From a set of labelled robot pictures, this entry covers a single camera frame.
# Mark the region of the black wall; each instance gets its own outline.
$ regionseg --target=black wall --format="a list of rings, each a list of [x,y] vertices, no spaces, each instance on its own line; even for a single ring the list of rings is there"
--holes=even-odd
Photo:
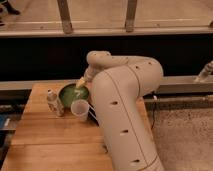
[[[1,38],[0,81],[73,79],[91,50],[151,56],[165,75],[197,75],[213,60],[213,34],[126,37]]]

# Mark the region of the wooden table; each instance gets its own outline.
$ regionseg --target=wooden table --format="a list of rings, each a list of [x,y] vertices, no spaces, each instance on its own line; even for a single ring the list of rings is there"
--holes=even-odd
[[[18,124],[2,171],[112,171],[99,127],[81,123],[70,112],[58,118],[47,103],[48,89],[59,92],[69,82],[35,84]],[[142,100],[137,102],[150,132]]]

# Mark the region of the cable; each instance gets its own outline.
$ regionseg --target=cable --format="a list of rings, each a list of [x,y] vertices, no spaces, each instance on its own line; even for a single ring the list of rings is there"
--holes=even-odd
[[[153,95],[153,98],[154,98],[154,106],[153,106],[153,110],[152,110],[152,126],[151,126],[151,129],[153,129],[154,128],[154,126],[155,126],[155,111],[156,111],[156,109],[157,109],[157,96],[156,95]]]

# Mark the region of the metal frame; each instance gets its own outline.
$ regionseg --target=metal frame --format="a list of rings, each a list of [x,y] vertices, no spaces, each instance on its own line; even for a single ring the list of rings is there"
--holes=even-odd
[[[208,93],[213,92],[213,76],[209,76],[204,83],[194,83],[196,76],[169,76],[164,80],[157,94],[176,94],[176,93]],[[0,82],[1,90],[30,90],[35,83],[51,83],[51,82],[69,82],[73,80],[35,80],[35,81],[3,81]]]
[[[33,37],[83,37],[83,36],[137,36],[137,35],[178,35],[178,34],[212,34],[209,27],[170,27],[170,28],[135,28],[127,33],[124,29],[76,29],[72,34],[64,34],[63,30],[42,31],[0,31],[4,38]]]
[[[134,31],[134,22],[137,8],[137,0],[128,0],[125,28],[126,32]]]
[[[71,34],[73,32],[73,29],[67,0],[57,0],[57,2],[59,13],[61,16],[63,31],[65,34]]]

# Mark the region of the floor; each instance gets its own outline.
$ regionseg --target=floor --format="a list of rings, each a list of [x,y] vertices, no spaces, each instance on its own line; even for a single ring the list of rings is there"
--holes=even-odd
[[[68,0],[74,28],[123,28],[128,0]],[[20,16],[1,14],[0,30],[61,29],[57,1],[10,0]],[[207,26],[212,0],[138,0],[135,27]]]
[[[148,105],[151,123],[153,104]],[[213,101],[157,103],[153,134],[166,171],[213,170]]]

